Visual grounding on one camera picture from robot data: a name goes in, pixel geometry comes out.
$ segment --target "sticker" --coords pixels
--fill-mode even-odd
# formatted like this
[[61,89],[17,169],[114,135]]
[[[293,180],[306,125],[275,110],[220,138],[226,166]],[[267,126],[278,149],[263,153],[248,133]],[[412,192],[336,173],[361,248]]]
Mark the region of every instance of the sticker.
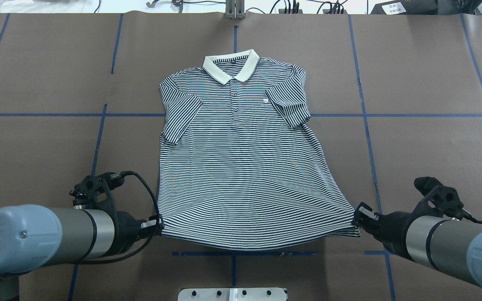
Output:
[[398,13],[407,12],[407,10],[405,10],[405,8],[403,7],[403,4],[401,4],[401,2],[386,4],[386,5],[383,5],[381,7],[384,10],[384,12],[386,13],[386,15],[396,15]]

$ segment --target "shirt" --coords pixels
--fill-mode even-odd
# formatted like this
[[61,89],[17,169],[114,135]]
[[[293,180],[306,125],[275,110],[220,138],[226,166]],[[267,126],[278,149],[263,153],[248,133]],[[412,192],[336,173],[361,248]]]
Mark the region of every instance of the shirt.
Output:
[[307,126],[305,77],[247,50],[159,84],[162,235],[245,251],[359,236]]

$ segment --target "collar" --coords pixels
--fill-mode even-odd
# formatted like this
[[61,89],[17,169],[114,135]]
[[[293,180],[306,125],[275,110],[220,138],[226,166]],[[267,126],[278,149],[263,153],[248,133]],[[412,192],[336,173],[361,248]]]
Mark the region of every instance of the collar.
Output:
[[[248,58],[245,62],[245,65],[241,69],[241,72],[239,72],[239,74],[237,74],[235,77],[226,74],[219,67],[217,67],[215,63],[213,63],[213,61],[216,60],[231,61],[232,59],[238,59],[240,57],[246,56],[248,56]],[[213,77],[217,82],[220,82],[221,84],[226,84],[233,78],[239,80],[240,82],[246,82],[250,78],[250,76],[252,76],[254,70],[256,70],[256,65],[258,65],[259,60],[260,57],[258,56],[256,51],[254,51],[254,49],[251,49],[243,51],[241,53],[207,56],[204,59],[203,68],[211,77]]]

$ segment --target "work surface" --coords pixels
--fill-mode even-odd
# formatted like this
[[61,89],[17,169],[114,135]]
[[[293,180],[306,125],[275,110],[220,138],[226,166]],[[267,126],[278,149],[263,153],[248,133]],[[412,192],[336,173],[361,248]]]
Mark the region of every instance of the work surface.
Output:
[[[155,184],[159,82],[247,49],[306,69],[308,125],[354,207],[409,212],[413,180],[434,176],[482,219],[482,17],[469,15],[0,15],[0,207],[71,207],[68,191],[91,173]],[[126,182],[118,209],[148,217],[145,189]],[[21,276],[21,299],[170,301],[236,285],[287,288],[291,301],[482,300],[364,232],[281,256],[222,251],[155,237],[131,259],[80,265],[75,286],[73,265]]]

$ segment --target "shirt sleeve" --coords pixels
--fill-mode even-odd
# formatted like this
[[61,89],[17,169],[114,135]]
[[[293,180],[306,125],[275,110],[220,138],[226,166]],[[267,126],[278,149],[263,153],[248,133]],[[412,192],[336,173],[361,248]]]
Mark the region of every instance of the shirt sleeve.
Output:
[[293,65],[291,77],[265,92],[290,128],[305,124],[310,120],[310,112],[306,107],[306,93],[304,93],[305,80],[306,71]]
[[165,126],[161,135],[172,144],[178,144],[189,124],[202,107],[202,100],[179,90],[170,77],[159,84],[165,107]]

